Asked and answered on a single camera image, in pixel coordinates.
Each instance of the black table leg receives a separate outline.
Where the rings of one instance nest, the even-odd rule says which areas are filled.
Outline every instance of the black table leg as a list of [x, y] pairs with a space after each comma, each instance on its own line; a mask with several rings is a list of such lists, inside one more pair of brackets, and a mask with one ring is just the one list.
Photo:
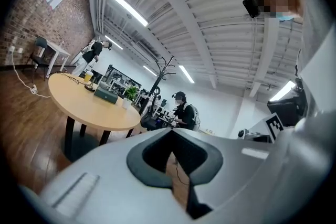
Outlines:
[[104, 132], [103, 132], [103, 135], [102, 135], [101, 140], [100, 140], [100, 143], [99, 143], [100, 146], [106, 144], [107, 139], [108, 139], [109, 136], [110, 136], [110, 133], [111, 133], [111, 131], [104, 131]]
[[82, 124], [82, 126], [80, 127], [80, 132], [79, 132], [79, 136], [80, 137], [84, 137], [85, 135], [85, 130], [86, 130], [86, 125]]
[[130, 137], [130, 136], [131, 136], [131, 134], [132, 134], [133, 130], [134, 130], [134, 128], [128, 131], [128, 133], [127, 133], [127, 135], [126, 135], [126, 138], [128, 138], [128, 137]]
[[67, 156], [71, 156], [72, 133], [74, 131], [75, 120], [68, 116], [67, 126], [65, 129], [64, 152]]

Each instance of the fluorescent light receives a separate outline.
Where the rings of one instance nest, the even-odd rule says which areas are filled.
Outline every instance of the fluorescent light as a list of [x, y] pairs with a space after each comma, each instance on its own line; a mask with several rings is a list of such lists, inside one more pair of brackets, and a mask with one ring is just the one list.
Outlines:
[[187, 70], [185, 70], [184, 66], [179, 66], [179, 67], [180, 67], [180, 69], [183, 71], [183, 73], [186, 75], [186, 77], [189, 79], [189, 81], [190, 81], [191, 83], [195, 83], [195, 82], [193, 81], [193, 79], [190, 77], [190, 75], [189, 75], [189, 73], [187, 72]]
[[109, 41], [111, 41], [113, 44], [117, 45], [120, 49], [123, 50], [123, 48], [121, 48], [117, 43], [115, 43], [111, 38], [109, 38], [108, 36], [105, 36]]
[[157, 75], [152, 71], [152, 70], [150, 70], [148, 67], [146, 67], [146, 66], [143, 66], [145, 69], [147, 69], [150, 73], [152, 73], [154, 76], [156, 76], [157, 77]]
[[292, 81], [288, 81], [288, 83], [275, 95], [270, 101], [278, 101], [282, 97], [284, 97], [292, 88], [295, 87], [295, 83]]
[[143, 26], [147, 26], [148, 22], [142, 18], [142, 16], [130, 6], [125, 0], [115, 0], [117, 1], [121, 6], [123, 6], [124, 9], [126, 9], [129, 13], [131, 13]]

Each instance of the ceiling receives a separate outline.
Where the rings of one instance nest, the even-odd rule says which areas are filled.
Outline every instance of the ceiling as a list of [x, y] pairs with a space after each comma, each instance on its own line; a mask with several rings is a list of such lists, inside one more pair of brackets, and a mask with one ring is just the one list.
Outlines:
[[93, 25], [156, 73], [155, 59], [162, 65], [162, 57], [174, 56], [173, 62], [183, 65], [195, 83], [253, 89], [253, 95], [269, 94], [267, 88], [276, 91], [295, 78], [300, 20], [252, 19], [243, 0], [125, 1], [149, 22], [146, 27], [114, 0], [90, 0]]

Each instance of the cup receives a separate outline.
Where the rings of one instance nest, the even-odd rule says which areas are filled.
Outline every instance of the cup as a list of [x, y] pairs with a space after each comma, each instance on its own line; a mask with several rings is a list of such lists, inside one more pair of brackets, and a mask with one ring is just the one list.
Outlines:
[[85, 82], [85, 83], [88, 83], [88, 82], [90, 81], [90, 79], [92, 78], [92, 76], [93, 76], [93, 73], [92, 73], [91, 71], [87, 71], [87, 72], [85, 73], [84, 82]]

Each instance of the white cable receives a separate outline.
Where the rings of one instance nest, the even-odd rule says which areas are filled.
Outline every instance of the white cable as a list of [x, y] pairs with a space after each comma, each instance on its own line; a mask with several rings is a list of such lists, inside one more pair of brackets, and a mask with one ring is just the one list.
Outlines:
[[30, 90], [30, 92], [31, 92], [32, 94], [35, 94], [35, 95], [37, 95], [37, 96], [41, 96], [41, 97], [44, 97], [44, 98], [49, 98], [50, 96], [43, 96], [43, 95], [37, 94], [37, 88], [36, 88], [36, 85], [35, 85], [35, 84], [34, 84], [33, 87], [31, 88], [31, 87], [27, 86], [27, 85], [22, 81], [22, 79], [19, 77], [19, 74], [17, 73], [17, 71], [16, 71], [16, 69], [15, 69], [14, 60], [13, 60], [13, 52], [11, 52], [11, 54], [12, 54], [12, 65], [13, 65], [13, 69], [14, 69], [14, 71], [15, 71], [15, 73], [16, 73], [16, 75], [17, 75], [17, 78], [19, 79], [19, 81], [21, 81], [21, 83], [22, 83], [24, 86], [26, 86], [26, 87]]

